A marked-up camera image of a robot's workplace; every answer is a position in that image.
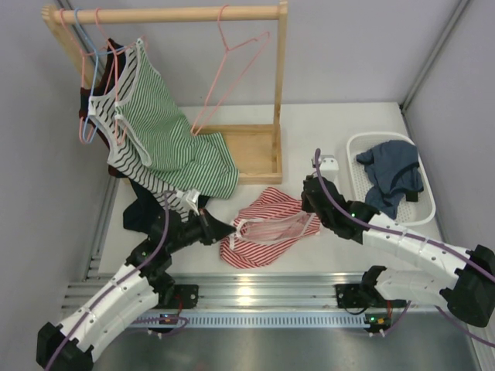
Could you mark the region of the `red striped tank top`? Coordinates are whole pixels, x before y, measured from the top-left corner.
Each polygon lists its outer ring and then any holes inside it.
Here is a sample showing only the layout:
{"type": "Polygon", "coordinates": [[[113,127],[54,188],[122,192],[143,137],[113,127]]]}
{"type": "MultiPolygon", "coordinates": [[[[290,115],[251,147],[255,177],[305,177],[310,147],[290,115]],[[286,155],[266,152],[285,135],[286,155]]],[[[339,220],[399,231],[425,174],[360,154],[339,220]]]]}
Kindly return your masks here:
{"type": "Polygon", "coordinates": [[[235,231],[220,242],[220,259],[237,269],[267,267],[301,239],[320,232],[302,201],[268,187],[232,220],[235,231]]]}

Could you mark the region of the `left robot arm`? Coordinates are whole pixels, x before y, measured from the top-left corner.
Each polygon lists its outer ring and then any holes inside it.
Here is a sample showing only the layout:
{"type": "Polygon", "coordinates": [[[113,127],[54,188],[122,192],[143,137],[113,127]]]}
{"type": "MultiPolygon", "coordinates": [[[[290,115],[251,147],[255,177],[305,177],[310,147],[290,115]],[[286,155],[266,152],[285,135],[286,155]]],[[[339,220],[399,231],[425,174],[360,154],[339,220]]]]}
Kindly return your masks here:
{"type": "Polygon", "coordinates": [[[235,233],[207,210],[186,223],[172,223],[166,212],[135,247],[117,273],[72,315],[38,332],[36,362],[44,370],[91,370],[103,351],[148,310],[165,307],[175,297],[167,270],[172,254],[201,243],[209,246],[235,233]]]}

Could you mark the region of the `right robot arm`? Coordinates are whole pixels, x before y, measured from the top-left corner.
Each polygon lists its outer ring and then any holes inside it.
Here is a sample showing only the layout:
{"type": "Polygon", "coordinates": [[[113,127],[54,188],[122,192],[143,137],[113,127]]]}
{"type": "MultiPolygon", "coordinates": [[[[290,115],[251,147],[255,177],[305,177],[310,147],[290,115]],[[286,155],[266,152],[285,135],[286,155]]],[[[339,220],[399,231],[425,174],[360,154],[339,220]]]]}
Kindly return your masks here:
{"type": "Polygon", "coordinates": [[[488,326],[494,312],[494,252],[470,250],[418,235],[373,206],[345,200],[335,185],[315,175],[303,182],[302,208],[338,237],[391,254],[414,266],[397,271],[373,266],[362,277],[360,295],[369,306],[416,301],[446,307],[468,325],[488,326]]]}

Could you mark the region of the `green striped tank top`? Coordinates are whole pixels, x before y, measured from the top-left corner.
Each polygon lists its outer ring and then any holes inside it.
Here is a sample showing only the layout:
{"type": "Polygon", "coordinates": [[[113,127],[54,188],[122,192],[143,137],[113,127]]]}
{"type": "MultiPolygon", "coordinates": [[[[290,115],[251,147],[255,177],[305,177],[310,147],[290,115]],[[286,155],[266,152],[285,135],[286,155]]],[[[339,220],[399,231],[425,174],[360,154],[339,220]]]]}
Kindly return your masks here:
{"type": "Polygon", "coordinates": [[[128,95],[115,104],[115,118],[126,128],[142,164],[162,180],[186,191],[229,199],[239,170],[220,133],[192,133],[192,125],[151,64],[143,39],[135,43],[137,66],[128,95]]]}

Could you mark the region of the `black striped tank top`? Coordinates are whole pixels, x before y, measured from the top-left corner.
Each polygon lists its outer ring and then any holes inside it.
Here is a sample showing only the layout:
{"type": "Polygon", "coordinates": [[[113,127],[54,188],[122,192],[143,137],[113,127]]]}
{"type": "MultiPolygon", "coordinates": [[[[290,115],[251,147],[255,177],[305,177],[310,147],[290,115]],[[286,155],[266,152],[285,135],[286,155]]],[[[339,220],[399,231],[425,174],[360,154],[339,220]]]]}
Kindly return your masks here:
{"type": "Polygon", "coordinates": [[[160,206],[168,206],[177,212],[183,222],[189,219],[190,208],[182,204],[184,192],[164,182],[142,164],[138,151],[129,138],[120,145],[114,136],[115,130],[115,98],[125,98],[130,94],[138,67],[138,55],[135,47],[125,51],[125,64],[118,78],[118,85],[101,96],[91,96],[88,99],[88,116],[97,122],[109,142],[107,163],[126,175],[130,180],[139,184],[154,196],[160,206]]]}

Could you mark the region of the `pink hanger with tops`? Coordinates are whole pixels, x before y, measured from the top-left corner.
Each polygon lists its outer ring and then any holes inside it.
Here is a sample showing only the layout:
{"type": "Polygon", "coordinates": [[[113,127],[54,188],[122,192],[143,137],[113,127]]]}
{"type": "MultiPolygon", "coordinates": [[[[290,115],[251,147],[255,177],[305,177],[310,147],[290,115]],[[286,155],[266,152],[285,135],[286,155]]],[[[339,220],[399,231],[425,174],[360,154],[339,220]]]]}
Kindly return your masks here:
{"type": "MultiPolygon", "coordinates": [[[[119,96],[118,96],[118,78],[119,78],[118,67],[119,67],[119,62],[118,62],[118,57],[120,55],[124,54],[125,51],[131,47],[131,45],[125,46],[124,49],[117,51],[117,49],[109,41],[110,38],[109,38],[108,34],[106,33],[104,27],[101,25],[100,17],[99,17],[100,11],[101,11],[100,7],[96,8],[96,10],[94,11],[94,20],[95,20],[95,24],[96,24],[98,30],[100,31],[101,35],[105,38],[105,41],[107,43],[107,46],[105,47],[105,49],[110,49],[111,55],[114,57],[113,62],[111,64],[112,65],[111,71],[114,74],[115,103],[117,103],[117,102],[119,102],[119,96]]],[[[115,138],[116,144],[118,146],[121,146],[125,143],[126,135],[127,135],[127,128],[126,127],[122,128],[119,124],[119,120],[117,118],[115,118],[114,119],[114,138],[115,138]]]]}

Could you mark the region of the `dark maroon tank top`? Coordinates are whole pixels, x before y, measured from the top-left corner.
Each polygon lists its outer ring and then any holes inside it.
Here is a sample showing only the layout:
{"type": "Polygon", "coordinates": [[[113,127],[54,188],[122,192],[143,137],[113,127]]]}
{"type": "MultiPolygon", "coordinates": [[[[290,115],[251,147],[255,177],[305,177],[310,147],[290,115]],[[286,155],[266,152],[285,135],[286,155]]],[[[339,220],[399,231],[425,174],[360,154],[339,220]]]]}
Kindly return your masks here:
{"type": "MultiPolygon", "coordinates": [[[[111,55],[110,49],[107,49],[107,51],[110,52],[110,54],[107,56],[104,73],[100,79],[100,82],[94,88],[94,92],[93,92],[94,96],[102,96],[108,93],[114,87],[114,74],[111,71],[112,68],[111,64],[113,62],[114,57],[111,55]]],[[[119,62],[118,75],[120,76],[126,62],[125,54],[122,54],[118,57],[118,62],[119,62]]],[[[80,89],[79,117],[87,116],[89,97],[90,97],[90,89],[85,89],[85,88],[80,89]]],[[[108,166],[108,174],[117,179],[126,178],[126,175],[119,172],[116,168],[112,167],[111,165],[108,166]]]]}

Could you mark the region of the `pink hanger far left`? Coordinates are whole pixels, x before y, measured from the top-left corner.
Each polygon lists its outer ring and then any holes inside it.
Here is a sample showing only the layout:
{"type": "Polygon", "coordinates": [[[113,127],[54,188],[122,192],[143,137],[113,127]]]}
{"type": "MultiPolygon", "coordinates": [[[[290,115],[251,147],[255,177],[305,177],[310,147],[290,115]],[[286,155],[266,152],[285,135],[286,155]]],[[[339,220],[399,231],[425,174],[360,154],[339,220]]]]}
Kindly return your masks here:
{"type": "MultiPolygon", "coordinates": [[[[80,88],[83,89],[86,87],[86,61],[87,58],[91,56],[91,53],[85,53],[80,43],[76,41],[73,32],[69,30],[69,26],[66,24],[66,22],[63,19],[64,12],[65,12],[64,8],[61,8],[58,11],[63,29],[67,32],[68,36],[70,37],[70,41],[76,46],[80,54],[80,61],[81,61],[80,88]]],[[[95,127],[93,124],[89,124],[88,121],[89,119],[87,117],[80,116],[78,135],[79,135],[80,143],[83,145],[91,144],[92,141],[94,140],[94,136],[97,133],[97,127],[95,127]]]]}

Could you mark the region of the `wooden clothes rack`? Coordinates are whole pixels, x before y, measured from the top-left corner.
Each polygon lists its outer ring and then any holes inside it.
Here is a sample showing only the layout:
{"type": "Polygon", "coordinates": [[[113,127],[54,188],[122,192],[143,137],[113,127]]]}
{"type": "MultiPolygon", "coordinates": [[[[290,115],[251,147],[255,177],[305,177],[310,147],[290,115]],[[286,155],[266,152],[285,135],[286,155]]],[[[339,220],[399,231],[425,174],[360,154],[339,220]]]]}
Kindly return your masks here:
{"type": "MultiPolygon", "coordinates": [[[[220,6],[158,8],[158,9],[106,9],[99,12],[101,24],[213,22],[217,20],[220,6]]],[[[69,56],[78,73],[81,70],[80,54],[63,29],[54,5],[46,5],[41,14],[50,32],[69,56]]],[[[81,25],[95,24],[93,9],[79,11],[81,25]]],[[[75,25],[74,10],[65,10],[63,19],[67,25],[75,25]]],[[[275,73],[275,103],[271,124],[208,124],[201,133],[219,132],[223,135],[236,166],[240,170],[240,183],[244,185],[278,185],[282,182],[281,108],[285,72],[288,3],[278,5],[245,5],[227,9],[223,21],[276,21],[277,49],[275,73]]],[[[94,63],[86,61],[86,87],[93,72],[94,63]]]]}

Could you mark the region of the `blue grey garment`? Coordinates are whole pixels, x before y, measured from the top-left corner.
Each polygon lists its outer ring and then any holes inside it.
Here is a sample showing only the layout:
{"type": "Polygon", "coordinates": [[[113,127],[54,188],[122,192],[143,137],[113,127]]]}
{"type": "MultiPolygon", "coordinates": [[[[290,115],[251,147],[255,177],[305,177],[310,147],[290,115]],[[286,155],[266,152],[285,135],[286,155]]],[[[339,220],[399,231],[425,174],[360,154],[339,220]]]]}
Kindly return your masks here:
{"type": "Polygon", "coordinates": [[[418,149],[401,140],[390,140],[361,152],[356,160],[364,167],[372,186],[365,203],[385,213],[393,220],[403,198],[416,202],[424,191],[419,172],[418,149]]]}

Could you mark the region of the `white plastic laundry basket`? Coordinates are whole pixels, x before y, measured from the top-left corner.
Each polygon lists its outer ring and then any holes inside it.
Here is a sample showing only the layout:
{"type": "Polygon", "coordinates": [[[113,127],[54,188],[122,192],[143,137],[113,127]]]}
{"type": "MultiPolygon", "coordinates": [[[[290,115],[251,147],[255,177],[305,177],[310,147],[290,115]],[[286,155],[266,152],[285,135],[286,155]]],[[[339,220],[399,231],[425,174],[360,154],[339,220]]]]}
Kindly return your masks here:
{"type": "MultiPolygon", "coordinates": [[[[355,134],[348,140],[346,144],[346,153],[350,170],[351,184],[353,187],[353,195],[357,200],[365,202],[365,196],[372,184],[368,180],[364,167],[357,162],[356,156],[361,152],[367,151],[368,149],[374,147],[375,145],[379,145],[380,143],[390,140],[401,140],[415,145],[410,138],[402,134],[386,131],[355,134]]],[[[394,219],[399,223],[408,226],[418,226],[429,222],[435,215],[436,211],[431,186],[419,154],[418,157],[420,164],[419,172],[422,176],[424,191],[418,194],[418,200],[416,202],[408,201],[406,198],[403,198],[398,207],[397,218],[394,219]]]]}

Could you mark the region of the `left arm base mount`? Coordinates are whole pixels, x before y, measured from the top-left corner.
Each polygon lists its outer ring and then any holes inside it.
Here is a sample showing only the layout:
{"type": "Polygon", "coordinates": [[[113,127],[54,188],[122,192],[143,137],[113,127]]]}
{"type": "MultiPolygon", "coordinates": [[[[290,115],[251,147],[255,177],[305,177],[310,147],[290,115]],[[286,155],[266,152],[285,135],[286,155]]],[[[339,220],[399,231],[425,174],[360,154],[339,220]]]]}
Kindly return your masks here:
{"type": "Polygon", "coordinates": [[[159,295],[155,309],[192,309],[199,298],[199,286],[196,284],[175,284],[164,294],[159,295]]]}

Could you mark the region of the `aluminium mounting rail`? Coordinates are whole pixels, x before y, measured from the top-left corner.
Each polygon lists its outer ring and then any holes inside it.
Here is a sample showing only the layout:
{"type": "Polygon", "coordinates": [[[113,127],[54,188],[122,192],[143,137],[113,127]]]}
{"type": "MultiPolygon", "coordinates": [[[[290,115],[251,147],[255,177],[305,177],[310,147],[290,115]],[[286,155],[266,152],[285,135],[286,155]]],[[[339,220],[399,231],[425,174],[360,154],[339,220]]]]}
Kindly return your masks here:
{"type": "Polygon", "coordinates": [[[175,274],[174,279],[199,286],[197,311],[329,311],[336,307],[335,286],[358,283],[361,275],[175,274]]]}

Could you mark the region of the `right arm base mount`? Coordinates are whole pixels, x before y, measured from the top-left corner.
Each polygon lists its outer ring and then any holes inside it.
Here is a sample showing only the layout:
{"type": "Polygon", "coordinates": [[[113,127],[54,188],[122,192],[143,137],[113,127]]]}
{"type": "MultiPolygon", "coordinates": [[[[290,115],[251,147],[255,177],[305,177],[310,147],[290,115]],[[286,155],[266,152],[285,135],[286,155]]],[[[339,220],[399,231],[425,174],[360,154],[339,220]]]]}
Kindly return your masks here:
{"type": "Polygon", "coordinates": [[[363,274],[360,283],[337,284],[337,307],[348,312],[350,309],[358,309],[354,315],[362,314],[369,308],[387,308],[388,305],[392,308],[404,308],[407,304],[405,300],[385,299],[375,288],[379,274],[385,270],[384,266],[372,266],[363,274]]]}

